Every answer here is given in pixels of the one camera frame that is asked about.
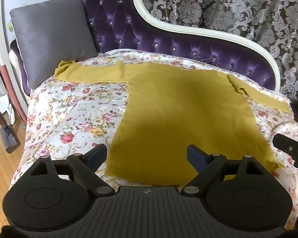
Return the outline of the mustard yellow knit sweater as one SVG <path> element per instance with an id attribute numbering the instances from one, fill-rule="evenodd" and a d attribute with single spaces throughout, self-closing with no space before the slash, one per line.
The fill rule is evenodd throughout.
<path id="1" fill-rule="evenodd" d="M 231 74 L 157 63 L 82 66 L 61 62 L 54 77 L 74 83 L 126 83 L 128 104 L 111 142 L 105 173 L 148 185 L 185 185 L 195 177 L 187 148 L 231 160 L 253 156 L 269 172 L 277 161 L 249 101 L 289 112 Z"/>

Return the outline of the red grey stick vacuum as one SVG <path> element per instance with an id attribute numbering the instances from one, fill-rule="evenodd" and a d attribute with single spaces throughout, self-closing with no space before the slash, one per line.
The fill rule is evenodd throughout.
<path id="1" fill-rule="evenodd" d="M 8 104 L 6 109 L 9 108 L 10 100 L 8 98 L 8 92 L 5 87 L 5 84 L 0 76 L 0 97 L 6 97 Z M 8 154 L 16 151 L 16 149 L 20 146 L 20 141 L 17 136 L 14 134 L 13 127 L 11 125 L 11 121 L 9 123 L 4 118 L 3 114 L 0 111 L 0 137 L 2 143 L 4 145 L 4 149 Z"/>

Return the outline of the brown silver damask curtain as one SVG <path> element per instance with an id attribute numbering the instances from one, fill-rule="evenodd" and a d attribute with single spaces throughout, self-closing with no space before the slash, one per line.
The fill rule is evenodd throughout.
<path id="1" fill-rule="evenodd" d="M 298 0 L 143 0 L 155 18 L 243 36 L 264 47 L 281 72 L 281 92 L 298 98 Z"/>

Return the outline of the grey square pillow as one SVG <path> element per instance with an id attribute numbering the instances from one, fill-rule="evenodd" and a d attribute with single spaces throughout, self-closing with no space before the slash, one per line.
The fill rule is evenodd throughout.
<path id="1" fill-rule="evenodd" d="M 36 89 L 54 74 L 61 61 L 96 56 L 82 0 L 50 0 L 10 11 L 17 45 Z"/>

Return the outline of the purple tufted headboard white frame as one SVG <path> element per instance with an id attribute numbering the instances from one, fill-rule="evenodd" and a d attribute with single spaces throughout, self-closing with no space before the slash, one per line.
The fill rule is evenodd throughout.
<path id="1" fill-rule="evenodd" d="M 82 2 L 97 54 L 135 49 L 173 55 L 232 70 L 270 90 L 278 91 L 281 86 L 274 58 L 244 37 L 162 22 L 146 10 L 142 0 Z M 22 80 L 28 84 L 18 46 L 17 56 L 21 61 Z"/>

